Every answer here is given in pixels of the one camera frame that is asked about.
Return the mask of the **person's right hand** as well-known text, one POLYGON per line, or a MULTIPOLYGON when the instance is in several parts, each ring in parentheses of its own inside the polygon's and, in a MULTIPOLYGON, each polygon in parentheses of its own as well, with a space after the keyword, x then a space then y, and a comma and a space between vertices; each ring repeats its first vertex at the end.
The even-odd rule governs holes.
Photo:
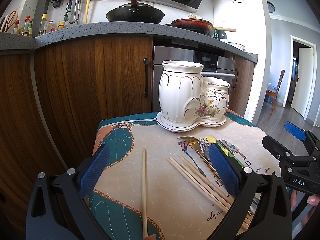
POLYGON ((290 190, 292 227, 305 226, 319 204, 319 195, 308 195, 297 190, 290 190))

